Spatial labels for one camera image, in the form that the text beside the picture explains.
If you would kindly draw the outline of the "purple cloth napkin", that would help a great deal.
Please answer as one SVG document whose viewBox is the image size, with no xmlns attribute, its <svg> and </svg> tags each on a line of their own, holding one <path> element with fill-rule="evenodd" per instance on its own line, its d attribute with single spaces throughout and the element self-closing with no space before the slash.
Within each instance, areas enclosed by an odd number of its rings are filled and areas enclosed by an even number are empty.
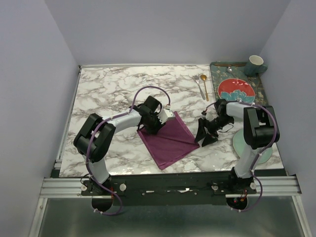
<svg viewBox="0 0 316 237">
<path fill-rule="evenodd" d="M 137 131 L 145 147 L 160 170 L 164 170 L 199 148 L 193 134 L 175 112 L 175 118 L 167 121 L 156 135 L 145 129 Z"/>
</svg>

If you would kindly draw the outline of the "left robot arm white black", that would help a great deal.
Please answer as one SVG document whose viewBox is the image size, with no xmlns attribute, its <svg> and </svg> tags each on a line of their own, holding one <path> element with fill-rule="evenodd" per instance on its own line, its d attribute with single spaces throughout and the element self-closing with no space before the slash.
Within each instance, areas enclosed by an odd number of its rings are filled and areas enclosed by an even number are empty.
<svg viewBox="0 0 316 237">
<path fill-rule="evenodd" d="M 152 96 L 144 103 L 133 105 L 123 113 L 103 119 L 96 113 L 90 114 L 74 139 L 78 153 L 84 156 L 88 173 L 94 178 L 93 190 L 104 195 L 109 191 L 110 177 L 104 157 L 108 152 L 113 136 L 130 127 L 148 128 L 151 134 L 164 126 L 156 109 L 162 112 L 162 104 Z"/>
</svg>

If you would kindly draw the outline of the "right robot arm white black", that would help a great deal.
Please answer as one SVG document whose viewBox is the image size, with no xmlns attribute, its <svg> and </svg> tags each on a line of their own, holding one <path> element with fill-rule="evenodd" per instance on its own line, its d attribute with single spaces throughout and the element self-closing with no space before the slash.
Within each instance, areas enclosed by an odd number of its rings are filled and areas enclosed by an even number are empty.
<svg viewBox="0 0 316 237">
<path fill-rule="evenodd" d="M 261 106 L 241 100 L 227 101 L 219 99 L 212 103 L 217 117 L 209 120 L 207 110 L 198 119 L 198 130 L 195 142 L 205 147 L 218 141 L 219 130 L 235 118 L 243 120 L 243 138 L 246 146 L 237 165 L 230 171 L 227 181 L 215 183 L 215 186 L 228 189 L 237 194 L 250 188 L 255 179 L 254 170 L 258 160 L 265 151 L 279 140 L 280 133 L 272 106 Z"/>
</svg>

